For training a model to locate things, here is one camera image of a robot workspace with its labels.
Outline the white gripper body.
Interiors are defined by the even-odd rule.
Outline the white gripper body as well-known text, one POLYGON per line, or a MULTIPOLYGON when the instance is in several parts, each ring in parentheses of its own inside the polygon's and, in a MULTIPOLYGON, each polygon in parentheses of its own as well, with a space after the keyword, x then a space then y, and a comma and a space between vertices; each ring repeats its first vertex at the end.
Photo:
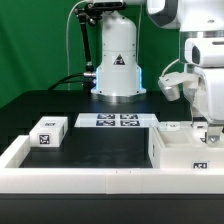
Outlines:
POLYGON ((184 95, 213 125, 224 125, 224 38, 188 38, 184 71, 196 76, 184 95))

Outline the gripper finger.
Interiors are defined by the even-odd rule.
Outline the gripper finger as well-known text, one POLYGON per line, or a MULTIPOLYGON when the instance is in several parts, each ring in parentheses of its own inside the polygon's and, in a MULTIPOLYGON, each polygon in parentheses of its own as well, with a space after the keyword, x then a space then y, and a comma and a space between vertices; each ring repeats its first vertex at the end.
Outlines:
POLYGON ((208 145, 214 146, 220 141, 221 133, 222 133, 222 127, 220 125, 209 124, 205 134, 206 143, 208 145))

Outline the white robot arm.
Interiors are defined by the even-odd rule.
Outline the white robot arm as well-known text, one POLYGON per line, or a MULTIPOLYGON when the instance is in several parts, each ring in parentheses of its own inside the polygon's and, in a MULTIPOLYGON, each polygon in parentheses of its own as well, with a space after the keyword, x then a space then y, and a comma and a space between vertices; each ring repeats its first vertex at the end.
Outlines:
POLYGON ((158 84, 168 100, 183 93, 194 118, 207 121, 206 142, 215 145, 224 129, 224 0, 90 0, 102 14, 102 62, 92 93, 116 99, 143 94, 136 62, 136 27, 119 13, 145 4, 151 21, 179 31, 182 73, 163 73, 158 84))

